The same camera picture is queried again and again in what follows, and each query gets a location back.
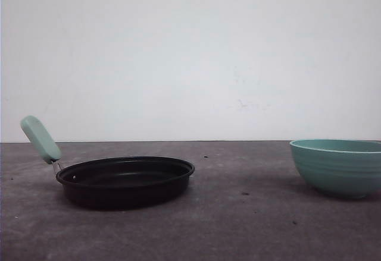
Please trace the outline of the black frying pan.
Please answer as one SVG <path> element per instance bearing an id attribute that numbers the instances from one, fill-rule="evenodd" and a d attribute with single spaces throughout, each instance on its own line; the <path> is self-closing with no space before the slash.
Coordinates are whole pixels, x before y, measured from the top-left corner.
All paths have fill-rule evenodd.
<path id="1" fill-rule="evenodd" d="M 20 127 L 42 160 L 53 166 L 65 198 L 80 207 L 123 210 L 164 203 L 181 196 L 195 172 L 188 161 L 159 156 L 105 158 L 62 167 L 61 150 L 38 118 L 26 116 Z"/>

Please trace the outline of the teal ribbed bowl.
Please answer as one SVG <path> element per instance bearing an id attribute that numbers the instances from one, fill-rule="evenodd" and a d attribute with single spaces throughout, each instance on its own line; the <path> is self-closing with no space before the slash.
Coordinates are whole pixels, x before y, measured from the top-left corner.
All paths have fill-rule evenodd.
<path id="1" fill-rule="evenodd" d="M 305 139 L 289 143 L 295 168 L 309 186 L 361 199 L 380 191 L 380 142 Z"/>

